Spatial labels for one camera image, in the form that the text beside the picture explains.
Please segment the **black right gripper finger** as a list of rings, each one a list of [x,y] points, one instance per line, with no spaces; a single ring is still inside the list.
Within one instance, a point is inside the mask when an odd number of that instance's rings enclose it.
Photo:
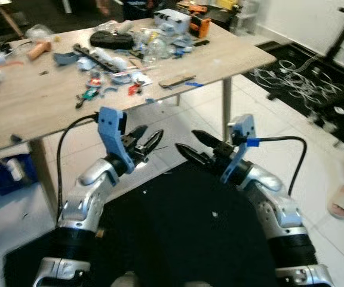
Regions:
[[[191,130],[191,133],[197,138],[199,142],[209,148],[216,149],[222,144],[222,141],[220,139],[209,134],[205,130]]]
[[[191,146],[183,143],[176,143],[175,148],[178,153],[186,159],[186,161],[199,165],[200,167],[203,167],[203,169],[209,169],[212,167],[212,158],[207,155],[207,153],[194,150]]]

